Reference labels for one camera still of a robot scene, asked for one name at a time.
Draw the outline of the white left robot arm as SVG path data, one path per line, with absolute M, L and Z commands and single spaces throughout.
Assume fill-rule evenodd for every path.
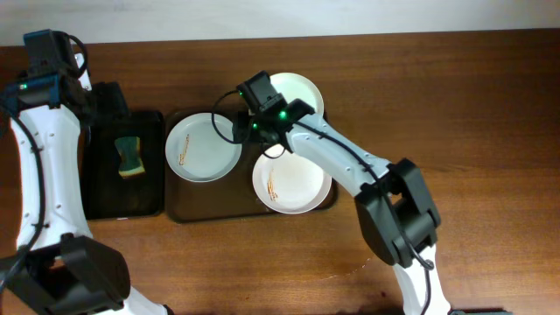
M 59 74 L 8 85 L 2 107 L 19 151 L 22 220 L 1 286 L 37 314 L 169 314 L 134 289 L 123 255 L 93 239 L 82 207 L 79 114 L 94 104 Z

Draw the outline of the white plate front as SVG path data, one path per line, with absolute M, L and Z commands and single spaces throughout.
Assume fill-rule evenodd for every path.
M 310 160 L 282 145 L 268 148 L 255 161 L 252 184 L 258 199 L 280 214 L 316 209 L 332 187 L 332 177 Z

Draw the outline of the green yellow sponge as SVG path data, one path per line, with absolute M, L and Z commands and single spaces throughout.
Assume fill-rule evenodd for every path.
M 145 173 L 141 159 L 141 139 L 137 136 L 124 136 L 115 140 L 115 147 L 120 157 L 118 173 L 123 179 Z

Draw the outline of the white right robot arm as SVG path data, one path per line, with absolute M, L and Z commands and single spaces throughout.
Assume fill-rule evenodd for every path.
M 371 251 L 391 266 L 406 314 L 452 311 L 436 265 L 441 217 L 420 169 L 363 150 L 301 100 L 271 108 L 249 104 L 235 131 L 249 141 L 280 144 L 314 163 L 354 200 L 360 231 Z

